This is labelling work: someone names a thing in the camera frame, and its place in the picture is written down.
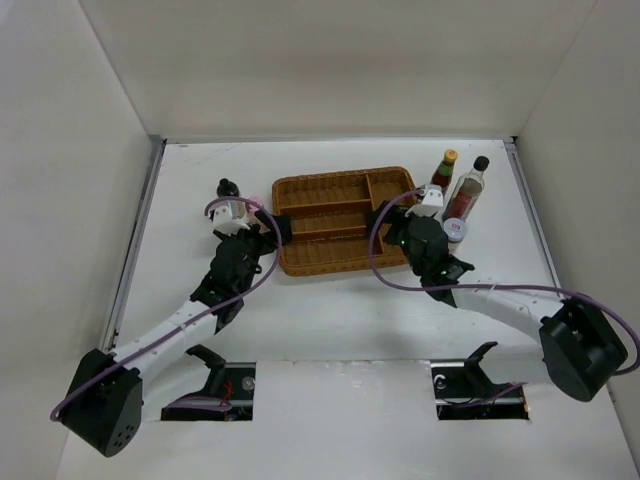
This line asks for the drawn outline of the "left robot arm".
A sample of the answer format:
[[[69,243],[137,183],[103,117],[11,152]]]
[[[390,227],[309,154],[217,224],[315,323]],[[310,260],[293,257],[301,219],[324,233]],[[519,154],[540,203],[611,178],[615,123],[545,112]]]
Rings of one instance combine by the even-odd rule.
[[[140,427],[145,390],[186,354],[205,364],[190,375],[190,386],[206,399],[224,387],[223,360],[203,343],[227,327],[244,299],[269,277],[260,259],[280,252],[293,238],[288,215],[256,213],[258,222],[237,233],[219,233],[208,272],[186,302],[142,337],[109,352],[93,349],[80,360],[64,399],[50,413],[53,422],[106,458],[120,453]]]

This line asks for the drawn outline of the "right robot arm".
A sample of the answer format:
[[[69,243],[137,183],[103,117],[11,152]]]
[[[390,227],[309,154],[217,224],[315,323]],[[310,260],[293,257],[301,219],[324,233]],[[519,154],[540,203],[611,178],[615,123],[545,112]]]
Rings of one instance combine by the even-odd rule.
[[[566,289],[482,279],[450,253],[440,223],[417,210],[385,201],[366,220],[371,238],[389,227],[383,241],[401,249],[420,282],[417,291],[537,341],[549,379],[574,400],[589,402],[612,377],[627,374],[628,351],[611,325],[620,318],[610,308]]]

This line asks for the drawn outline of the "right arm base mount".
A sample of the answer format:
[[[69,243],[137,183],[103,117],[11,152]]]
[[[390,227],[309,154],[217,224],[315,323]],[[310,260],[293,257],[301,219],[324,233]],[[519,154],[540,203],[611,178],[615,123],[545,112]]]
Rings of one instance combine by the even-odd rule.
[[[524,382],[494,383],[481,368],[498,343],[486,342],[466,358],[430,363],[440,421],[529,420]]]

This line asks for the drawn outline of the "small jar red white lid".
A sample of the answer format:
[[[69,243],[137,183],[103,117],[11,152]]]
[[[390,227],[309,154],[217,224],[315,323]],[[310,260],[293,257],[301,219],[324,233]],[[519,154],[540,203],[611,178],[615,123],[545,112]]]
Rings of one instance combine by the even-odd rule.
[[[443,231],[451,244],[461,243],[468,234],[468,227],[464,220],[448,218],[443,223]]]

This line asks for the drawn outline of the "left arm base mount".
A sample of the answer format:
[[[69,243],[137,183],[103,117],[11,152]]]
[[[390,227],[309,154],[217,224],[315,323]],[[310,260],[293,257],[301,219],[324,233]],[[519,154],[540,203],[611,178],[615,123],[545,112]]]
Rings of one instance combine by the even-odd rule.
[[[256,363],[229,363],[212,350],[197,345],[186,354],[205,367],[206,377],[195,382],[160,410],[161,421],[236,422],[251,421],[254,415]]]

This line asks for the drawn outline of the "black cap spice jar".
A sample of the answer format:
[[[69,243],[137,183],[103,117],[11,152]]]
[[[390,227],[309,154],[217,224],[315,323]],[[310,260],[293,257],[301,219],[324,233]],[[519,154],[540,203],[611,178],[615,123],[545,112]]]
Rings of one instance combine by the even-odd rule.
[[[240,190],[236,183],[227,179],[221,178],[216,188],[216,194],[218,198],[222,197],[239,197]]]

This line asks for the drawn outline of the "pink cap spice jar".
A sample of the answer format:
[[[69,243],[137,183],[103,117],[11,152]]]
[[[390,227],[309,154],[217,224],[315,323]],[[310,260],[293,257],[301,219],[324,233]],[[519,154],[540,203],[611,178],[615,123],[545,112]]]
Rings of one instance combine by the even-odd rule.
[[[255,211],[264,207],[264,202],[260,197],[251,196],[249,200],[251,201],[251,204],[247,206],[247,209],[251,213],[254,213]]]

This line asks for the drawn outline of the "dark vinegar bottle black cap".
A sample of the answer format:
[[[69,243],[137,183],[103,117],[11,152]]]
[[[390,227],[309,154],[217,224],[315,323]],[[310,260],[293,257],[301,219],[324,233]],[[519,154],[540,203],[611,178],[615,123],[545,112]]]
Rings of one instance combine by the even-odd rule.
[[[490,160],[486,156],[478,156],[474,160],[471,170],[459,177],[442,214],[443,221],[450,218],[467,220],[484,190],[483,176],[489,165]]]

